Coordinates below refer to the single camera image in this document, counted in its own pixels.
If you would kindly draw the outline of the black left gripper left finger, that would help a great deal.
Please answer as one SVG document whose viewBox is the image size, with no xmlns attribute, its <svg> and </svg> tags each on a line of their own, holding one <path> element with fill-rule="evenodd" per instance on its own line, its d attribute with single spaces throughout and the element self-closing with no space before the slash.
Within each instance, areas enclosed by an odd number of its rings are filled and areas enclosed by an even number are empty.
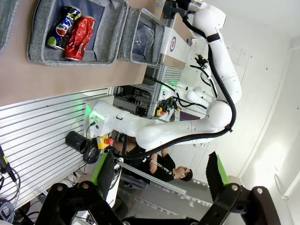
<svg viewBox="0 0 300 225">
<path fill-rule="evenodd" d="M 121 225 L 122 221 L 106 201 L 114 178 L 112 153 L 107 153 L 100 169 L 95 172 L 95 182 L 84 180 L 72 187 L 53 184 L 35 224 L 70 225 L 79 211 L 88 211 L 97 225 Z"/>
</svg>

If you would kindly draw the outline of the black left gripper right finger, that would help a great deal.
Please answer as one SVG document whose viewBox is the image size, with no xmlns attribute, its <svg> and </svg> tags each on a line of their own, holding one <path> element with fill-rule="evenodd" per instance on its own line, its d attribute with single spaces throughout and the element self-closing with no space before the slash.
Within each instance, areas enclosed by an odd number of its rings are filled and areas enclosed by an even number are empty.
<svg viewBox="0 0 300 225">
<path fill-rule="evenodd" d="M 200 225 L 222 225 L 231 213 L 240 214 L 246 225 L 281 224 L 269 190 L 263 186 L 248 190 L 231 182 L 215 152 L 209 154 L 206 177 L 213 204 Z"/>
</svg>

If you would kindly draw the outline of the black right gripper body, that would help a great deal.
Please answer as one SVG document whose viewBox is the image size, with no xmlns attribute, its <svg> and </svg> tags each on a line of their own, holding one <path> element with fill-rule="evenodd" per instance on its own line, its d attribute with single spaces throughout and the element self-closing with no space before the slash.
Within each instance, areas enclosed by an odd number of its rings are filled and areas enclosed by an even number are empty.
<svg viewBox="0 0 300 225">
<path fill-rule="evenodd" d="M 176 0 L 177 6 L 185 11 L 188 11 L 191 0 Z"/>
</svg>

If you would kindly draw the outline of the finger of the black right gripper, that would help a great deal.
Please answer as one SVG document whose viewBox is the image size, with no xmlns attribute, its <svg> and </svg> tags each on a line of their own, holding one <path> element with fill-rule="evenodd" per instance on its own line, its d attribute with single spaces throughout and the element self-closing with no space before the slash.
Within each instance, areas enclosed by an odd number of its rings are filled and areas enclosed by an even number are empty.
<svg viewBox="0 0 300 225">
<path fill-rule="evenodd" d="M 176 12 L 173 9 L 176 8 L 176 2 L 173 0 L 166 0 L 164 4 L 164 19 L 173 19 Z"/>
</svg>

